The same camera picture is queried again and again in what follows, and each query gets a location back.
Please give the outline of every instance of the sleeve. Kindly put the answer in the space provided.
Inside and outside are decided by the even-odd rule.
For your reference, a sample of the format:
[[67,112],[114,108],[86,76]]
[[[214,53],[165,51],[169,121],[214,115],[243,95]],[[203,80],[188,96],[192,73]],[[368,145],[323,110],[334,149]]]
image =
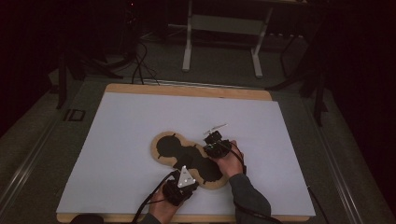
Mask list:
[[161,224],[161,222],[152,214],[147,213],[139,224]]
[[[271,216],[271,205],[260,192],[254,189],[246,175],[234,175],[229,179],[229,182],[233,192],[233,201],[235,203],[253,212],[263,214],[268,217]],[[239,209],[235,209],[235,219],[237,224],[272,223],[244,213]]]

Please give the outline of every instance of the gray sleeve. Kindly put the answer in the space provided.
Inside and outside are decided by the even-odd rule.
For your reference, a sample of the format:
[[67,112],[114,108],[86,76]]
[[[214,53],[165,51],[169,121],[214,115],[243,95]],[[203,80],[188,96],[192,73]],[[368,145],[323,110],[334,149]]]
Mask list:
[[[246,175],[234,175],[229,179],[233,200],[242,207],[259,214],[271,216],[271,205],[267,199],[251,185]],[[235,219],[237,224],[272,223],[258,217],[241,212],[235,209]]]

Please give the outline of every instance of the table leg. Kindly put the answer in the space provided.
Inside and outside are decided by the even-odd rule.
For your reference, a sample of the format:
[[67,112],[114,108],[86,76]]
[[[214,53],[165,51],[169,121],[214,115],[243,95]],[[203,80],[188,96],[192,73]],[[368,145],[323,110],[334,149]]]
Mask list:
[[251,58],[253,60],[254,73],[257,78],[262,77],[262,66],[260,65],[259,52],[260,52],[260,48],[262,47],[262,41],[264,40],[265,32],[267,30],[272,12],[273,12],[273,8],[270,7],[265,17],[265,21],[262,23],[262,29],[259,34],[259,40],[257,42],[256,48],[251,50]]
[[186,49],[184,50],[184,59],[183,59],[183,72],[190,71],[190,61],[191,61],[191,16],[192,16],[192,0],[189,1],[189,16],[187,18],[187,44]]

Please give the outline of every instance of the wooden cutout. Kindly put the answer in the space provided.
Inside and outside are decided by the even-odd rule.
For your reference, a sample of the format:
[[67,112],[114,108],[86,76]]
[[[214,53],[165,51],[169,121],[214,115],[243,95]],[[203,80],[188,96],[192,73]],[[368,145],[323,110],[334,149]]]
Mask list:
[[151,155],[157,162],[178,167],[177,162],[184,162],[193,178],[204,189],[219,189],[228,178],[221,173],[218,165],[209,159],[204,148],[188,141],[181,134],[175,132],[160,133],[151,142]]

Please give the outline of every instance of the electronic device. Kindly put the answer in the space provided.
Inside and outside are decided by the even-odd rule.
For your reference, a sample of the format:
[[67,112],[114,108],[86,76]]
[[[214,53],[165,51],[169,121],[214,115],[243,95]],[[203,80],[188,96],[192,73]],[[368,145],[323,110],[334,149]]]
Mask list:
[[192,178],[186,166],[180,172],[173,173],[174,179],[168,179],[163,185],[163,195],[166,201],[174,206],[179,206],[188,200],[199,184]]
[[206,142],[206,146],[204,146],[204,151],[206,154],[214,159],[225,157],[228,152],[231,150],[231,143],[229,140],[221,140],[222,136],[217,131],[217,129],[226,126],[227,124],[223,124],[220,126],[216,126],[211,130],[207,131],[204,134],[209,134],[207,138],[204,139]]

